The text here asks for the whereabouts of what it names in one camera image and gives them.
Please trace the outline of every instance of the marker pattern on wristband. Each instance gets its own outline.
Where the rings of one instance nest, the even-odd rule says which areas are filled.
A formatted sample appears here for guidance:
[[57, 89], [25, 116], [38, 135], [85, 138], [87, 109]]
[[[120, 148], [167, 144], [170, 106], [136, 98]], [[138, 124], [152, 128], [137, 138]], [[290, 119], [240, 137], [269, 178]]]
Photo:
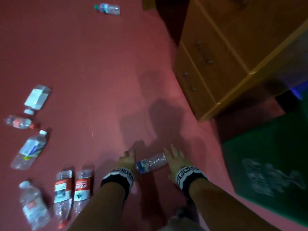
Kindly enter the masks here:
[[185, 179], [189, 175], [192, 175], [193, 173], [201, 173], [206, 178], [206, 175], [201, 170], [199, 170], [197, 167], [184, 166], [177, 172], [176, 179], [175, 179], [176, 183], [179, 185], [181, 190], [183, 190], [183, 182], [185, 181]]
[[107, 174], [103, 178], [103, 180], [108, 178], [111, 175], [121, 175], [122, 177], [125, 177], [126, 180], [129, 182], [129, 189], [131, 189], [131, 187], [134, 183], [134, 175], [129, 169], [127, 169], [127, 168], [115, 168], [109, 174]]

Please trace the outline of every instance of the wristband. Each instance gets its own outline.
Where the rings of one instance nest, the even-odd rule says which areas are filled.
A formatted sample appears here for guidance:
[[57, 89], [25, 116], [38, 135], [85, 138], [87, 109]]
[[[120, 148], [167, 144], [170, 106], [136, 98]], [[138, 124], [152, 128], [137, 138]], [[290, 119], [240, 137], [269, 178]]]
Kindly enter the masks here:
[[107, 174], [100, 186], [108, 183], [108, 182], [116, 182], [123, 186], [125, 190], [125, 198], [124, 201], [127, 199], [129, 195], [129, 191], [134, 183], [134, 175], [133, 173], [128, 170], [127, 168], [115, 168], [109, 174]]
[[176, 183], [187, 198], [190, 198], [189, 186], [197, 178], [207, 179], [206, 175], [194, 166], [184, 166], [177, 172], [175, 179]]

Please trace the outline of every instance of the drawer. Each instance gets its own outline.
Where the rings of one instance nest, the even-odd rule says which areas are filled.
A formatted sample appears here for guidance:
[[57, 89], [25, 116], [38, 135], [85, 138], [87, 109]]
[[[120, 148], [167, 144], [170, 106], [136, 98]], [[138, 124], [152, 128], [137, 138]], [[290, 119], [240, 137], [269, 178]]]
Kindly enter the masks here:
[[195, 117], [199, 120], [215, 103], [181, 45], [173, 70]]
[[252, 70], [308, 19], [308, 0], [197, 0]]
[[181, 41], [216, 102], [247, 75], [194, 0], [188, 7]]

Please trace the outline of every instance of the pink floor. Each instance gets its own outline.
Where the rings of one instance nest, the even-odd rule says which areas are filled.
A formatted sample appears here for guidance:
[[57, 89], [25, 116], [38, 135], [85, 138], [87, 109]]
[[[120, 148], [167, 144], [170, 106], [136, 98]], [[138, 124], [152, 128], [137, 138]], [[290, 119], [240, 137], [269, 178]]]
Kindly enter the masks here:
[[[98, 14], [99, 2], [121, 6], [121, 16]], [[137, 160], [173, 143], [209, 180], [234, 194], [215, 121], [197, 123], [172, 72], [176, 46], [156, 11], [141, 0], [2, 0], [0, 4], [2, 118], [21, 114], [36, 84], [52, 94], [36, 118], [52, 128], [33, 166], [10, 164], [32, 130], [1, 124], [0, 230], [30, 230], [19, 204], [18, 184], [30, 178], [52, 207], [56, 174], [95, 167], [94, 192], [102, 177], [131, 147]], [[123, 230], [156, 230], [179, 206], [181, 193], [167, 167], [135, 183], [123, 211]], [[284, 231], [308, 230], [244, 202]], [[55, 230], [55, 217], [41, 230]]]

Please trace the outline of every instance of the plastic water bottle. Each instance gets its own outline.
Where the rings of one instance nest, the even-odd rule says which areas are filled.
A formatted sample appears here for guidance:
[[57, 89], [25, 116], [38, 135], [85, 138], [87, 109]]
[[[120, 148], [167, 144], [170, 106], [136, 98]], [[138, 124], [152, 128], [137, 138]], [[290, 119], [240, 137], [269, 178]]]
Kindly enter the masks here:
[[120, 14], [120, 6], [118, 5], [110, 5], [106, 3], [100, 3], [99, 5], [94, 5], [94, 9], [106, 14], [119, 15]]
[[38, 135], [30, 137], [13, 160], [11, 168], [21, 170], [30, 168], [47, 143], [46, 134], [46, 131], [40, 130]]
[[167, 158], [164, 153], [159, 153], [148, 159], [144, 159], [136, 163], [136, 169], [141, 173], [147, 173], [167, 164]]
[[32, 120], [29, 118], [22, 118], [18, 116], [10, 115], [5, 119], [5, 124], [13, 126], [18, 129], [34, 129], [35, 125], [32, 123]]
[[33, 115], [36, 110], [40, 110], [46, 101], [50, 88], [43, 85], [36, 85], [35, 88], [30, 93], [28, 99], [25, 101], [25, 109], [24, 113]]
[[86, 206], [90, 198], [92, 170], [81, 170], [76, 174], [74, 212], [76, 216]]
[[50, 221], [47, 207], [42, 200], [39, 189], [31, 185], [29, 181], [20, 183], [20, 202], [22, 211], [25, 214], [32, 230], [45, 226]]
[[60, 220], [58, 229], [67, 225], [67, 218], [72, 206], [72, 171], [62, 171], [57, 174], [55, 184], [54, 211]]

